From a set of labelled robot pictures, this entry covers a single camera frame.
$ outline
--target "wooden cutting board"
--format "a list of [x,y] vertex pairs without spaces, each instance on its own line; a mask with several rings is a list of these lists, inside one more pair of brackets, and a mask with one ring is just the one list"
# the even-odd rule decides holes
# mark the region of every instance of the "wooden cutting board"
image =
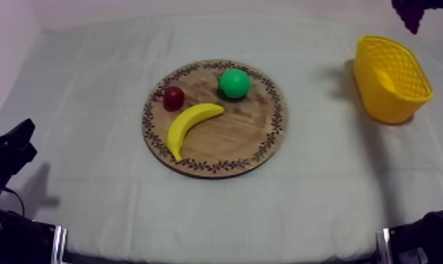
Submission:
[[[251,80],[248,95],[225,98],[218,77],[228,69],[245,71]],[[167,112],[164,89],[185,93],[181,110]],[[185,136],[176,163],[166,147],[172,121],[198,103],[215,103],[225,112],[194,126]],[[154,156],[170,169],[195,178],[229,178],[250,171],[269,159],[281,145],[288,122],[284,96],[275,83],[254,67],[231,60],[204,60],[183,66],[163,78],[149,95],[143,112],[143,136]]]

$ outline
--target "plastic basket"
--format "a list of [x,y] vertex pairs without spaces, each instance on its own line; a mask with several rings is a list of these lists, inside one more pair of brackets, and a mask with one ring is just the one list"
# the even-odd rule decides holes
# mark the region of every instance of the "plastic basket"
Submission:
[[433,96],[413,53],[384,37],[359,39],[354,75],[366,111],[385,123],[406,121]]

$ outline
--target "red apple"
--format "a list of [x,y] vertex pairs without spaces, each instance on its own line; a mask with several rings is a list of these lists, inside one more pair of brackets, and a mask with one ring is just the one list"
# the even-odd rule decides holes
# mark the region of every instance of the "red apple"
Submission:
[[169,111],[177,111],[182,108],[185,94],[182,89],[172,86],[164,91],[164,108]]

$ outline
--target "white table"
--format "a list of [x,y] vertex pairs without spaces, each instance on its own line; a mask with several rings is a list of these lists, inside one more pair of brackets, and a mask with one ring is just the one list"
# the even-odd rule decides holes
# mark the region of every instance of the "white table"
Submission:
[[[410,46],[435,98],[405,126],[370,120],[350,72],[362,34]],[[143,103],[171,70],[208,58],[268,74],[289,107],[267,163],[229,180],[160,164]],[[350,258],[374,232],[443,209],[443,44],[292,15],[163,15],[49,34],[0,114],[31,117],[36,159],[12,179],[27,216],[67,227],[70,248],[108,258],[251,263]],[[19,209],[13,197],[1,206]]]

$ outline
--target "yellow banana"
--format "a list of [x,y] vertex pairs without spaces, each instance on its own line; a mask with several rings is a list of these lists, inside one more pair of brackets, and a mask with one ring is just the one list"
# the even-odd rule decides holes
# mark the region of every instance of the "yellow banana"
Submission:
[[180,149],[187,131],[199,122],[222,114],[224,111],[225,109],[220,105],[202,103],[187,108],[176,117],[168,129],[167,135],[167,148],[176,159],[176,162],[182,160]]

